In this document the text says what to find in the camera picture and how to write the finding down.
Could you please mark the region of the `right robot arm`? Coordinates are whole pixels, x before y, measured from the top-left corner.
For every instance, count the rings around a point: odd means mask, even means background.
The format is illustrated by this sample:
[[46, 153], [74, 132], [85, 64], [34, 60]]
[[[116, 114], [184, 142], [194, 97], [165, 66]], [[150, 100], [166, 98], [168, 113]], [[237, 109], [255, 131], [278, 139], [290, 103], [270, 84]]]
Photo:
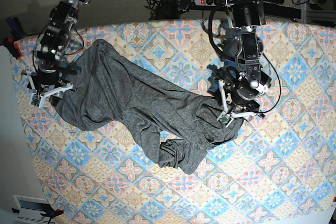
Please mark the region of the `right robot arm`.
[[63, 67], [62, 60], [70, 45], [71, 31], [76, 28], [78, 7], [90, 0], [61, 0], [51, 11], [48, 24], [38, 35], [33, 50], [33, 67], [23, 71], [31, 89], [30, 104], [42, 108], [48, 98], [62, 99], [74, 85], [62, 75], [75, 76], [77, 71]]

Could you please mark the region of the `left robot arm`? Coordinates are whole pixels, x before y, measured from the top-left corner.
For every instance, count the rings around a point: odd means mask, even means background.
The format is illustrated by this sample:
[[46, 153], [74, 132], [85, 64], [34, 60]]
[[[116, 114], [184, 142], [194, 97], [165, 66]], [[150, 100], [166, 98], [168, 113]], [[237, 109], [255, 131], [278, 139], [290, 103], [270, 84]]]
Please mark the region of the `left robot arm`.
[[[238, 33], [234, 38], [237, 47], [234, 56], [221, 50], [214, 42], [213, 18], [221, 8], [226, 9], [229, 28]], [[255, 116], [265, 116], [257, 102], [271, 86], [271, 77], [263, 72], [260, 64], [263, 44], [256, 35], [256, 27], [263, 24], [263, 0], [218, 0], [210, 13], [209, 42], [220, 57], [234, 63], [234, 66], [212, 67], [212, 79], [218, 84], [216, 93], [223, 107], [217, 120], [225, 126], [235, 119], [249, 121]]]

